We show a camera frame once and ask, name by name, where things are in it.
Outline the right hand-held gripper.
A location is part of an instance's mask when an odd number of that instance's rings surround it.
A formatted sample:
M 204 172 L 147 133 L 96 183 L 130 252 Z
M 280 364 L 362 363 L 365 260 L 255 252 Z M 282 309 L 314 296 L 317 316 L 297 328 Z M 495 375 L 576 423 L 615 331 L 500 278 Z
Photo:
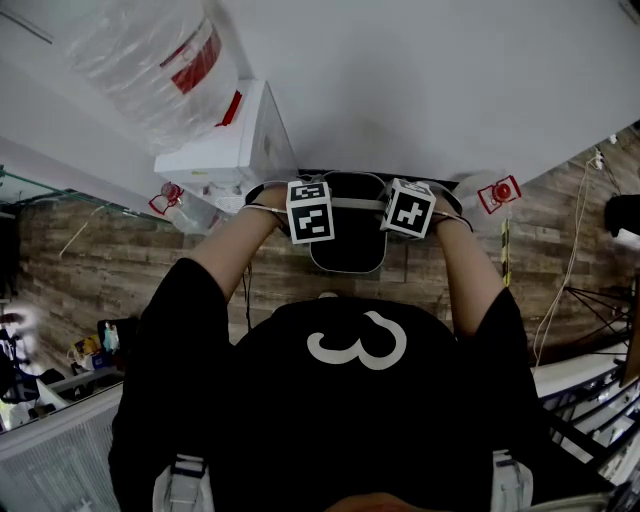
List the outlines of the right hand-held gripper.
M 460 201 L 443 184 L 425 179 L 417 182 L 394 178 L 387 185 L 387 203 L 380 229 L 415 239 L 426 236 L 436 206 L 436 192 L 449 201 L 457 214 Z

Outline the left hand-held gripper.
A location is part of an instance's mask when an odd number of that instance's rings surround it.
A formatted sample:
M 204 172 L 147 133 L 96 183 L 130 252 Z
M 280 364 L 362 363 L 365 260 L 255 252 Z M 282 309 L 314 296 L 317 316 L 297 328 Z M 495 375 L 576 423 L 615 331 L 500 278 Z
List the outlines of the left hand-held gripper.
M 284 208 L 266 206 L 258 197 L 268 188 L 286 186 Z M 293 244 L 311 244 L 334 239 L 331 193 L 326 182 L 271 181 L 254 187 L 245 197 L 246 208 L 253 207 L 287 217 L 285 233 Z

